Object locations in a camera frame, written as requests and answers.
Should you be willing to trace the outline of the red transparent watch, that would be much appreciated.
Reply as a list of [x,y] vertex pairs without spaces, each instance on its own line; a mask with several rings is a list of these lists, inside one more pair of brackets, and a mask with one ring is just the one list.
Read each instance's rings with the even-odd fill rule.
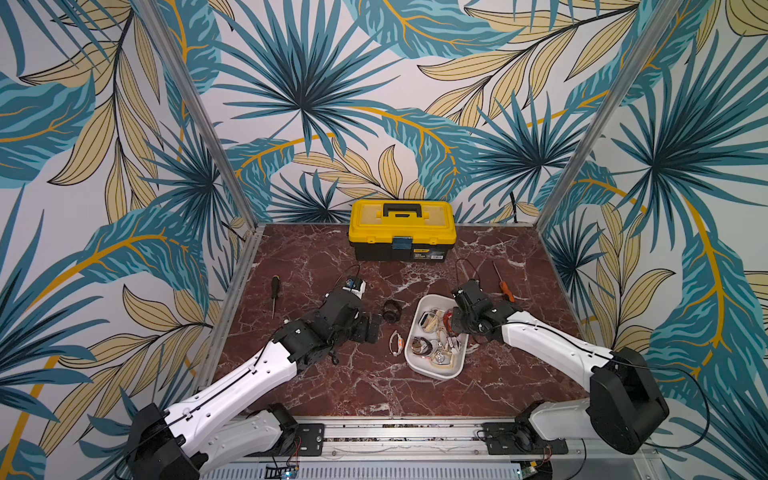
[[453,309],[446,310],[442,317],[443,329],[449,336],[456,336],[453,328],[453,313]]

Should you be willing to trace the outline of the black round watch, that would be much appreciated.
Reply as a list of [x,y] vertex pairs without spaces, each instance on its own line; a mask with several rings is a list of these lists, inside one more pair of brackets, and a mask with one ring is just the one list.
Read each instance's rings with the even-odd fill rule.
[[397,324],[401,320],[402,311],[402,306],[398,301],[388,299],[382,305],[381,316],[387,323]]

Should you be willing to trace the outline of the beige square watch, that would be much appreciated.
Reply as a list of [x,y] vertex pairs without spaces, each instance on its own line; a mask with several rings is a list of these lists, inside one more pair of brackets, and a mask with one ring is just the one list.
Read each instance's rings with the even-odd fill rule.
[[439,330],[443,325],[444,311],[441,309],[430,309],[423,313],[418,321],[418,326],[424,333],[431,334]]

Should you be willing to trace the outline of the white plastic storage tray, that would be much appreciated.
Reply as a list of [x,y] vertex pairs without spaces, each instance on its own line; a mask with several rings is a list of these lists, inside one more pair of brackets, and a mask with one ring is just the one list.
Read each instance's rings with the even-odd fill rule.
[[452,327],[457,303],[428,294],[418,303],[405,344],[405,359],[417,373],[435,380],[450,380],[463,370],[469,335]]

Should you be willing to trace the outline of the beige looped watch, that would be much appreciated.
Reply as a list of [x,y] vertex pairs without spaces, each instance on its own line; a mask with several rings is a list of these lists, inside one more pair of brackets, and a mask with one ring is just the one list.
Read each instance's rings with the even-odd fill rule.
[[450,369],[454,365],[454,354],[450,350],[444,350],[442,348],[438,348],[431,355],[430,363],[435,368]]

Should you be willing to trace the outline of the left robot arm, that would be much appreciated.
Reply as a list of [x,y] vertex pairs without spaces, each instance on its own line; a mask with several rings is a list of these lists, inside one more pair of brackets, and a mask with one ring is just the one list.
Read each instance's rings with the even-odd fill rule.
[[135,479],[199,479],[255,453],[294,447],[298,424],[273,403],[246,420],[236,417],[276,387],[332,357],[346,341],[375,343],[382,317],[363,312],[348,292],[278,328],[266,345],[208,388],[167,408],[150,404],[134,418],[124,455]]

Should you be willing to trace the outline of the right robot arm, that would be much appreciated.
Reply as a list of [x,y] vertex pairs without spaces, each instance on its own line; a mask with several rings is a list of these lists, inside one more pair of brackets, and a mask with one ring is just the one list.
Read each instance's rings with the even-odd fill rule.
[[580,340],[538,320],[514,303],[495,304],[471,279],[452,291],[452,328],[522,350],[565,374],[588,394],[581,400],[542,402],[519,416],[542,440],[601,440],[636,453],[667,419],[669,407],[641,354]]

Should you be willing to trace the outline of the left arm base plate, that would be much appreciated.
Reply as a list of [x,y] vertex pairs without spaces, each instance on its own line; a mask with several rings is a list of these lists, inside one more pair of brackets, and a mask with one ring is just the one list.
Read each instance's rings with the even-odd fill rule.
[[268,456],[319,457],[322,455],[326,426],[323,423],[298,423],[281,404],[270,404],[267,412],[279,424],[280,436],[266,451]]

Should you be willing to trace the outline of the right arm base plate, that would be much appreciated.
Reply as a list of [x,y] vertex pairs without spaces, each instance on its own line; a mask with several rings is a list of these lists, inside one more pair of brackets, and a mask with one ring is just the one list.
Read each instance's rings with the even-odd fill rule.
[[544,404],[538,400],[520,412],[513,420],[485,422],[477,437],[485,443],[489,455],[552,455],[568,453],[563,439],[545,440],[537,434],[531,423],[533,411]]

